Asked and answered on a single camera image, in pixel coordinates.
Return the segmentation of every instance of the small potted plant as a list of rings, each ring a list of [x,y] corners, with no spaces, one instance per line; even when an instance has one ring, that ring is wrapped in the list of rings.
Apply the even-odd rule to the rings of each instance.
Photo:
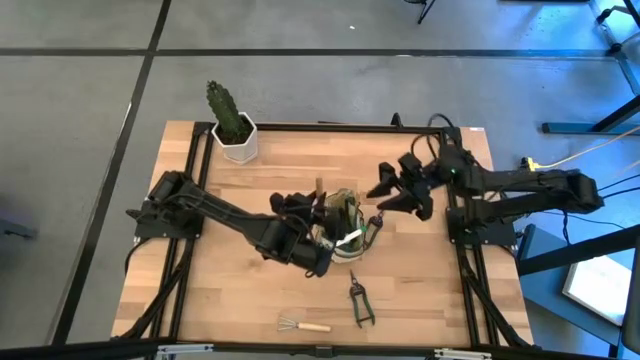
[[[224,157],[240,165],[258,155],[258,129],[249,115],[238,112],[229,91],[215,81],[207,83],[207,100],[218,122],[213,136],[222,146]]]

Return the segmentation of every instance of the concrete floor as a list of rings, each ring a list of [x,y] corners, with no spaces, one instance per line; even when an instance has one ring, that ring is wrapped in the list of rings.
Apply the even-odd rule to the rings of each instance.
[[[146,48],[160,5],[5,0],[0,47]],[[417,26],[419,9],[400,0],[174,1],[160,48],[608,47],[587,4],[439,0]],[[629,31],[622,18],[611,24],[620,38]],[[626,50],[632,57],[634,49]],[[140,57],[0,56],[0,206],[28,216],[40,232],[33,241],[0,242],[0,347],[46,341],[141,63]],[[459,126],[485,127],[495,168],[503,170],[525,155],[551,163],[606,141],[538,129],[545,121],[595,122],[633,96],[618,64],[601,59],[156,58],[70,341],[109,337],[134,228],[124,210],[146,195],[164,122],[212,119],[204,100],[209,79],[229,87],[238,107],[259,122],[387,124],[397,111],[418,125],[442,112]],[[639,147],[640,139],[623,139],[569,167],[606,184],[638,159]],[[588,217],[637,224],[638,199],[640,193],[612,198]],[[528,221],[561,233],[561,218],[536,214]],[[611,230],[570,222],[575,241]],[[544,348],[606,355],[604,343],[575,326],[535,305],[528,310]]]

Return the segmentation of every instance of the white pot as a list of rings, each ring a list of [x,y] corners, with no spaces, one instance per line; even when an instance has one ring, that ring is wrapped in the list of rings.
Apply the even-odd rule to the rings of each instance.
[[[239,112],[240,116],[243,116],[245,119],[249,121],[251,126],[253,127],[253,131],[251,131],[251,135],[247,138],[247,141],[244,144],[236,144],[236,145],[225,145],[218,138],[218,134],[216,129],[220,123],[216,123],[213,126],[213,136],[218,141],[218,144],[222,146],[222,150],[224,151],[224,157],[237,163],[240,165],[244,165],[249,161],[253,160],[256,156],[258,156],[258,128],[256,128],[256,124],[253,123],[253,120],[247,115],[246,112]]]

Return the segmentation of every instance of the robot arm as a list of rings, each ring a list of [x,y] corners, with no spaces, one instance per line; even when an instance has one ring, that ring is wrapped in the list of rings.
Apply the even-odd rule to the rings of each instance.
[[[390,195],[391,189],[396,188],[400,194],[381,202],[378,208],[415,211],[418,218],[427,220],[433,213],[431,189],[451,185],[457,196],[467,200],[467,205],[452,209],[449,220],[464,228],[550,209],[586,214],[604,205],[595,181],[578,170],[489,171],[482,168],[460,143],[442,146],[438,158],[426,166],[411,153],[403,155],[398,159],[399,176],[390,164],[380,164],[380,183],[367,197]],[[508,191],[528,194],[492,202],[474,198],[484,197],[486,192]]]
[[[324,275],[333,244],[315,242],[310,235],[311,226],[324,219],[324,194],[283,198],[274,193],[270,202],[277,215],[251,214],[200,189],[187,174],[171,171],[162,175],[140,211],[127,213],[136,219],[140,237],[154,237],[145,234],[153,229],[164,237],[194,238],[185,232],[204,216],[242,233],[265,260],[293,263],[309,274]]]

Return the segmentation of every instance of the wooden tabletop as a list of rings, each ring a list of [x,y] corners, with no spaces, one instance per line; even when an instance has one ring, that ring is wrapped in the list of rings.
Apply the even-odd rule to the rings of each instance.
[[[167,123],[151,186],[164,171],[184,169],[192,129],[192,122]],[[484,130],[463,128],[462,135],[465,148],[484,167],[492,168]],[[258,137],[258,157],[244,166],[224,159],[221,148],[214,146],[206,190],[249,212],[268,214],[273,192],[308,193],[314,189],[317,176],[324,179],[329,194],[340,188],[366,193],[378,180],[378,164],[397,164],[414,135],[261,131]],[[417,146],[416,153],[423,163],[431,161],[426,145]],[[195,246],[179,339],[468,346],[460,276],[445,225],[446,189],[433,191],[432,197],[434,213],[430,220],[385,213],[384,227],[364,257],[348,264],[332,264],[322,278],[307,279],[304,270],[293,265],[264,261],[242,235],[206,221]],[[361,200],[365,219],[377,213],[374,200],[364,196]],[[157,293],[167,243],[166,239],[153,239],[131,259],[114,335],[128,330]],[[498,247],[485,246],[483,250],[493,300],[519,335],[532,341],[513,257]],[[354,321],[349,269],[367,289],[376,315],[375,326],[365,323],[360,329]],[[168,332],[172,298],[168,304],[162,334]],[[481,339],[486,342],[481,309],[476,299]],[[278,332],[280,315],[331,325],[333,330]]]

